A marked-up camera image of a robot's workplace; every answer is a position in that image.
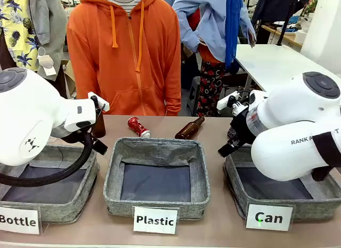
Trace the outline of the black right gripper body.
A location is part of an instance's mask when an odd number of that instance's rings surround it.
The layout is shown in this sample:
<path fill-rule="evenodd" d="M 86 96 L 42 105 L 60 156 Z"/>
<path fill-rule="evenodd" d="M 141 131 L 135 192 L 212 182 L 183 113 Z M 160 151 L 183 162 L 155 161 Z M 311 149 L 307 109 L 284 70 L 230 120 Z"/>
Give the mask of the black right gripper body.
<path fill-rule="evenodd" d="M 247 126 L 246 117 L 248 109 L 244 109 L 237 116 L 233 117 L 231 121 L 231 128 L 235 131 L 235 135 L 230 138 L 228 143 L 232 149 L 239 149 L 244 144 L 252 145 L 256 136 L 252 134 Z"/>

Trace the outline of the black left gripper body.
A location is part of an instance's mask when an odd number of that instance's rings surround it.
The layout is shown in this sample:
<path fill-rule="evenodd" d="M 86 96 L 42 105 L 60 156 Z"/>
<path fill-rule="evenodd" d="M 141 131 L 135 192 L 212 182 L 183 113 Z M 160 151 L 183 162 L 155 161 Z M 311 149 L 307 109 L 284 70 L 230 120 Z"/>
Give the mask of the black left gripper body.
<path fill-rule="evenodd" d="M 70 144 L 78 143 L 78 142 L 84 145 L 93 144 L 92 135 L 87 131 L 80 131 L 80 130 L 75 131 L 66 137 L 63 137 L 62 140 Z"/>

